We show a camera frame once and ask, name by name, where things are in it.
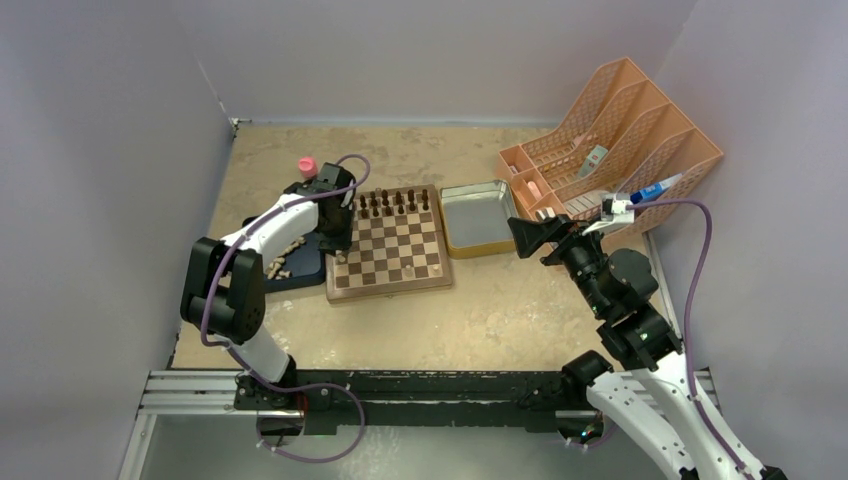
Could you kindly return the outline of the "pink eraser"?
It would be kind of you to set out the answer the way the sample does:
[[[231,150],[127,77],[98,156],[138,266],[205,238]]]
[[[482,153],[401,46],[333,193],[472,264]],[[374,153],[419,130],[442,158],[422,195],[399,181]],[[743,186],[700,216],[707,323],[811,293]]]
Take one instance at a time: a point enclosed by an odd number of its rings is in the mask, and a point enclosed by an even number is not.
[[[535,201],[539,201],[542,199],[543,194],[538,186],[538,184],[534,180],[528,180],[526,182],[527,189],[533,196]]]

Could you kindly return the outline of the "white card pack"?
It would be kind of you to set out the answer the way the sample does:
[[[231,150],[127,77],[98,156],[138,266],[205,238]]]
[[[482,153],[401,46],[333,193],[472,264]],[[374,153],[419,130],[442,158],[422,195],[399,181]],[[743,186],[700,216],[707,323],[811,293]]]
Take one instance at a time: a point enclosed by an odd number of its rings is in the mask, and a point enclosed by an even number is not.
[[[603,161],[604,157],[607,155],[608,149],[604,146],[597,144],[585,157],[582,165],[580,166],[577,176],[579,178],[584,178],[591,174]]]

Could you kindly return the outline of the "orange plastic file organizer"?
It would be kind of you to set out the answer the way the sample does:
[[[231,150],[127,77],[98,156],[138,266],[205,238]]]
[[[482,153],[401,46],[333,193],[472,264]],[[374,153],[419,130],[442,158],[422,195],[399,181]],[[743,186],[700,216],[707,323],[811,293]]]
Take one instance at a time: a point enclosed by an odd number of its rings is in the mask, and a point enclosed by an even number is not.
[[[600,144],[608,149],[588,176],[577,172]],[[675,174],[683,177],[663,198],[684,198],[724,154],[629,58],[601,65],[563,121],[536,139],[503,149],[495,173],[504,180],[519,213],[541,212],[588,220],[600,212],[601,198],[633,193]],[[526,182],[543,197],[535,201]]]

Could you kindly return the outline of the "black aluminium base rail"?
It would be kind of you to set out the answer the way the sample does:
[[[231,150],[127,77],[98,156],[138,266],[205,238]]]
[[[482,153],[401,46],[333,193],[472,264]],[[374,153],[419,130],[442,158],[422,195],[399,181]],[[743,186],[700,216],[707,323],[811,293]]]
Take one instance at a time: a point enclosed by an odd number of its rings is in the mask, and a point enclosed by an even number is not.
[[[308,391],[276,393],[237,371],[149,375],[140,408],[160,415],[291,419],[308,435],[340,426],[514,427],[577,434],[598,411],[567,391],[557,371],[323,370],[297,374]]]

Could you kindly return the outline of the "pink capped bottle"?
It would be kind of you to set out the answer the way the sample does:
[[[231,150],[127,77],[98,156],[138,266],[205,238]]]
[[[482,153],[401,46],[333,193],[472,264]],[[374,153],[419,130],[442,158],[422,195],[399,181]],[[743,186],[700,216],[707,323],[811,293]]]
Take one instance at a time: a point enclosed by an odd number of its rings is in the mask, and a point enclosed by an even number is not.
[[[318,165],[313,157],[302,157],[297,162],[298,171],[305,180],[314,178],[318,174]]]

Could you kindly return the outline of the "wooden chess board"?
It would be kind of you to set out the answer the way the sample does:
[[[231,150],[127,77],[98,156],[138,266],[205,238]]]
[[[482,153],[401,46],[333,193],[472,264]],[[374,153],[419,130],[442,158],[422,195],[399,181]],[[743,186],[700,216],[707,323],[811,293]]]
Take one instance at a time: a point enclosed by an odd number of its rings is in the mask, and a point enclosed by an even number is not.
[[[430,210],[421,210],[421,191],[429,190]],[[397,214],[395,193],[404,197],[404,214]],[[359,198],[364,195],[369,217],[359,215]],[[392,189],[377,188],[354,197],[352,245],[347,261],[327,258],[326,298],[331,303],[397,295],[418,290],[448,288],[454,284],[446,246],[443,220],[434,185]],[[412,265],[414,278],[404,276]],[[440,265],[442,275],[432,277],[429,268]]]

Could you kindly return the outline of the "gold metal tin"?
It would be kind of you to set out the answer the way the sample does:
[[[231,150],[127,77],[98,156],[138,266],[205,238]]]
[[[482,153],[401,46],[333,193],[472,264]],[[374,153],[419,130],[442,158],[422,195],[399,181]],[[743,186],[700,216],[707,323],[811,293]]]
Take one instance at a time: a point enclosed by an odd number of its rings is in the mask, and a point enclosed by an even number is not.
[[[469,259],[515,250],[508,220],[518,213],[505,181],[442,188],[439,200],[451,258]]]

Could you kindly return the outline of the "dark blue tin lid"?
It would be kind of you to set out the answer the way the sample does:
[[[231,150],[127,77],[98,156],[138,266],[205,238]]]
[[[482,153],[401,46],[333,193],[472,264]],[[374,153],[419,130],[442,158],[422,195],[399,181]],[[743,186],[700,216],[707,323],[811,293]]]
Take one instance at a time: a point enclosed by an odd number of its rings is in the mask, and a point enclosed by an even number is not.
[[[326,260],[318,248],[315,232],[299,237],[274,260],[269,253],[263,253],[262,256],[266,265],[266,294],[317,286],[325,282]]]

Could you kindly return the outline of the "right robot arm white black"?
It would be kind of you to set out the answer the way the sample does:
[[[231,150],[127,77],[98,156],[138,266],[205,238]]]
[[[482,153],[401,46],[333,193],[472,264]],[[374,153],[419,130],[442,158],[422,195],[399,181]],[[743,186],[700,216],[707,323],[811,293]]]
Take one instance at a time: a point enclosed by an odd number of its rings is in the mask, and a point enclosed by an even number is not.
[[[614,371],[595,351],[569,362],[561,381],[569,404],[602,413],[668,479],[784,478],[741,443],[695,379],[682,338],[650,302],[659,284],[644,254],[607,254],[601,233],[566,215],[507,224],[520,258],[552,245],[541,263],[565,268],[601,323],[604,348],[623,368]]]

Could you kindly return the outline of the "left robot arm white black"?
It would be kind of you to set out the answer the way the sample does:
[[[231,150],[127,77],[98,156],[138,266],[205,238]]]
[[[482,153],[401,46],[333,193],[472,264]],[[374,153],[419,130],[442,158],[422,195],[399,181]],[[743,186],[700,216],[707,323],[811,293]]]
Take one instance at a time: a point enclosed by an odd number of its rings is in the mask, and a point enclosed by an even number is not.
[[[352,243],[355,176],[342,161],[323,164],[308,180],[286,187],[264,213],[220,239],[202,237],[191,247],[181,304],[183,321],[206,347],[219,347],[259,383],[272,408],[292,405],[307,386],[297,381],[293,357],[264,325],[265,271],[300,237],[313,233],[322,253]]]

